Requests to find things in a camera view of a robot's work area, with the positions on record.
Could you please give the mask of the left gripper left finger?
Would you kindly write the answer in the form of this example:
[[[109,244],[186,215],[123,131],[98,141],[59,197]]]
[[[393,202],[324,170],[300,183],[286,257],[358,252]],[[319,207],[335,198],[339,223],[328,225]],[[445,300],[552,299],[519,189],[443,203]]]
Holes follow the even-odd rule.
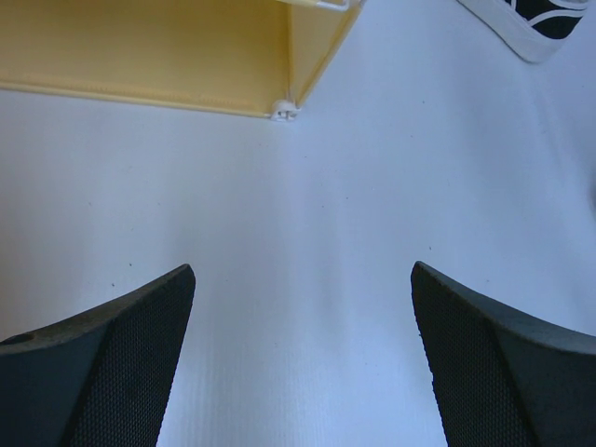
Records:
[[[2,445],[156,445],[195,288],[195,274],[183,264],[2,341]]]

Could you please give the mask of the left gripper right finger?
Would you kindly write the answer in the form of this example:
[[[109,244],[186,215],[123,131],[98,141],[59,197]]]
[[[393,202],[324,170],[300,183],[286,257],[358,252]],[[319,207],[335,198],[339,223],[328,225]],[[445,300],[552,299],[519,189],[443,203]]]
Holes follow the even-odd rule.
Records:
[[[502,304],[422,262],[411,286],[448,445],[594,445],[594,336]]]

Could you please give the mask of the yellow plastic shoe cabinet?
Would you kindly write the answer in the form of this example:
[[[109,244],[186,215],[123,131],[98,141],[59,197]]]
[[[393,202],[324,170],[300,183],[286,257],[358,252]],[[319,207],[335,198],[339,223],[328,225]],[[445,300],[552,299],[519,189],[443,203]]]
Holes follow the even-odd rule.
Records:
[[[293,120],[360,1],[5,1],[6,89]]]

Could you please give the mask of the black white sneaker far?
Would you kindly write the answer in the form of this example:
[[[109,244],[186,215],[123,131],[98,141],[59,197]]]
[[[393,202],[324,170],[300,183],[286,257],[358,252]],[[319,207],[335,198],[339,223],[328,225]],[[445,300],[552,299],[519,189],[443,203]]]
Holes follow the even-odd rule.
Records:
[[[585,0],[459,0],[522,60],[541,63],[569,38],[588,12]]]

